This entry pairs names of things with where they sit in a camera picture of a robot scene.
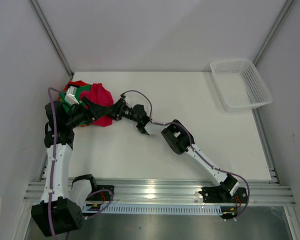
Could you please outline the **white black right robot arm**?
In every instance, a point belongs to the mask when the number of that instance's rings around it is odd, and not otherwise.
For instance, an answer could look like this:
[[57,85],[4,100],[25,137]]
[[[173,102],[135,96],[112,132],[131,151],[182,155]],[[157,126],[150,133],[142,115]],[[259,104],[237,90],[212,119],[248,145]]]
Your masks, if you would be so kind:
[[111,106],[111,111],[106,116],[116,121],[126,118],[135,122],[136,128],[141,134],[161,134],[175,154],[188,154],[203,167],[214,184],[216,194],[222,201],[229,202],[236,197],[240,187],[238,180],[232,174],[220,170],[204,155],[196,145],[192,134],[177,119],[168,123],[154,121],[142,104],[129,107],[123,98]]

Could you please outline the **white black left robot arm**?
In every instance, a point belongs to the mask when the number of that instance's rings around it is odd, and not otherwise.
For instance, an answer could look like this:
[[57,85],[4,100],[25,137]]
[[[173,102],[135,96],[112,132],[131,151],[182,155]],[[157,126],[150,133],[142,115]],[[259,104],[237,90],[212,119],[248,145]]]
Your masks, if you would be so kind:
[[46,181],[38,204],[31,207],[31,216],[45,237],[79,230],[86,216],[86,200],[98,195],[102,202],[111,202],[113,192],[99,189],[92,174],[75,177],[69,184],[69,164],[73,152],[74,128],[92,124],[112,109],[95,104],[84,97],[66,111],[61,101],[53,100],[44,107],[48,122],[44,144],[47,153]]

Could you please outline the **crimson t shirt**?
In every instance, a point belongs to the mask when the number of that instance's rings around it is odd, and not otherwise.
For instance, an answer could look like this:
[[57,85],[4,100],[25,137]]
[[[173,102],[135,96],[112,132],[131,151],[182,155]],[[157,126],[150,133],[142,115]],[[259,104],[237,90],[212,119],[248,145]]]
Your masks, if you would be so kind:
[[[112,94],[108,90],[106,90],[101,83],[94,83],[89,85],[91,85],[90,91],[84,91],[80,95],[81,99],[83,97],[86,97],[91,102],[104,107],[110,107],[114,104]],[[94,121],[93,125],[98,127],[108,127],[112,125],[112,123],[112,119],[110,119],[107,116],[103,116],[98,120]]]

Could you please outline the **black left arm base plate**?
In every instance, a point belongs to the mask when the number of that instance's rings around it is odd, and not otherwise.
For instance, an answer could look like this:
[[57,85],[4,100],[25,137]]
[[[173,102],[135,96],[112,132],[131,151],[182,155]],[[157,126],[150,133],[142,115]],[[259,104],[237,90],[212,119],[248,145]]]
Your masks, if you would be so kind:
[[95,193],[89,196],[87,199],[89,201],[99,201],[106,202],[111,199],[110,193],[114,193],[115,186],[114,185],[97,185],[96,188],[92,189],[92,193]]

